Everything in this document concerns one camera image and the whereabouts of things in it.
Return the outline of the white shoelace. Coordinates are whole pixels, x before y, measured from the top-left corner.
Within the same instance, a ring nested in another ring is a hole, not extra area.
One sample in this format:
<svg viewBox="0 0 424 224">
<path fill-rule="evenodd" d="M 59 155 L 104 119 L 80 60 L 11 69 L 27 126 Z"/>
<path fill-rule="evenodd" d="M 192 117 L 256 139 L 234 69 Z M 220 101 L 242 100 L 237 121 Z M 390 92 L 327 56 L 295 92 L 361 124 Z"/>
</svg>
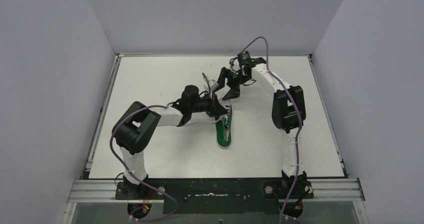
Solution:
<svg viewBox="0 0 424 224">
<path fill-rule="evenodd" d="M 204 120 L 195 120 L 195 121 L 189 121 L 186 126 L 194 125 L 194 124 L 216 124 L 218 122 L 229 122 L 230 117 L 232 117 L 232 103 L 230 100 L 220 100 L 219 103 L 226 109 L 227 113 L 225 115 L 221 115 L 219 117 L 209 117 L 208 119 Z"/>
</svg>

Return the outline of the green canvas sneaker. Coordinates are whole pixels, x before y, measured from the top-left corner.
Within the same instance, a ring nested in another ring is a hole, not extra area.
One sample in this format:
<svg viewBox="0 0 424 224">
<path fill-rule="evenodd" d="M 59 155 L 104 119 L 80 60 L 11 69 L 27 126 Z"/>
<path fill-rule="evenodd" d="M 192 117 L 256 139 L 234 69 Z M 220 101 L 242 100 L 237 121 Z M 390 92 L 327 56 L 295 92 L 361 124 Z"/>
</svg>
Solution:
<svg viewBox="0 0 424 224">
<path fill-rule="evenodd" d="M 215 129 L 217 144 L 220 148 L 228 148 L 231 145 L 231 124 L 233 119 L 233 108 L 230 100 L 221 103 L 227 110 L 226 115 L 215 118 Z"/>
</svg>

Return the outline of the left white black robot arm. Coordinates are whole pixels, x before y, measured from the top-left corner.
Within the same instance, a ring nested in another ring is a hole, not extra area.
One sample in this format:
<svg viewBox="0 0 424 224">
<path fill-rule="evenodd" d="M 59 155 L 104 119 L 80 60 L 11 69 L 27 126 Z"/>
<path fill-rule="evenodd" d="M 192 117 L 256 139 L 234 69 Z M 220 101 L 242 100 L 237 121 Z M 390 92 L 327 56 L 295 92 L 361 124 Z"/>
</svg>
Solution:
<svg viewBox="0 0 424 224">
<path fill-rule="evenodd" d="M 187 85 L 181 97 L 167 106 L 133 102 L 113 127 L 109 145 L 116 143 L 122 153 L 119 156 L 113 152 L 125 168 L 123 189 L 135 198 L 143 198 L 152 188 L 147 183 L 144 150 L 157 127 L 182 127 L 194 113 L 203 112 L 215 122 L 224 121 L 231 116 L 230 107 L 230 102 L 220 101 L 212 91 L 201 96 L 194 85 Z"/>
</svg>

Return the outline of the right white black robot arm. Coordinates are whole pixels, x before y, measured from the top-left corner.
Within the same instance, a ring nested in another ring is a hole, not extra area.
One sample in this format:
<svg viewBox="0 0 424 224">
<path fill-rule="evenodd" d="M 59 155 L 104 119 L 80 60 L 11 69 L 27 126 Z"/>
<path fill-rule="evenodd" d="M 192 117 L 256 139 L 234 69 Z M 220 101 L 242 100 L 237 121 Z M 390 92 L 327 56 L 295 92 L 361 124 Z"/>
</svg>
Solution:
<svg viewBox="0 0 424 224">
<path fill-rule="evenodd" d="M 230 59 L 229 68 L 220 70 L 214 91 L 229 87 L 223 100 L 240 96 L 240 86 L 253 80 L 272 95 L 271 119 L 274 126 L 286 136 L 283 145 L 282 193 L 287 197 L 312 193 L 312 186 L 301 166 L 300 133 L 306 119 L 304 92 L 301 86 L 289 85 L 269 67 L 267 58 L 252 58 L 247 51 Z"/>
</svg>

